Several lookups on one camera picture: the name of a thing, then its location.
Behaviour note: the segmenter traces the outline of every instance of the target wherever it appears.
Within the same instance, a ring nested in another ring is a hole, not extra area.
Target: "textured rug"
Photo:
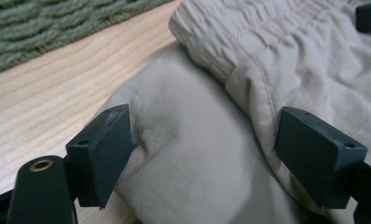
[[[0,0],[0,72],[171,0]]]

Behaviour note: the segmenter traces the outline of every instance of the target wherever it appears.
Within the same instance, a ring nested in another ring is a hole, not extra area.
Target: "wrinkled cloth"
[[[174,46],[121,85],[101,111],[128,104],[138,147],[116,193],[143,223],[303,223],[250,119]]]
[[[275,153],[280,110],[297,107],[369,148],[371,35],[355,30],[354,11],[369,1],[187,1],[170,28],[193,61],[223,84],[252,119],[270,168],[308,209],[318,208]],[[344,211],[320,211],[350,223]]]

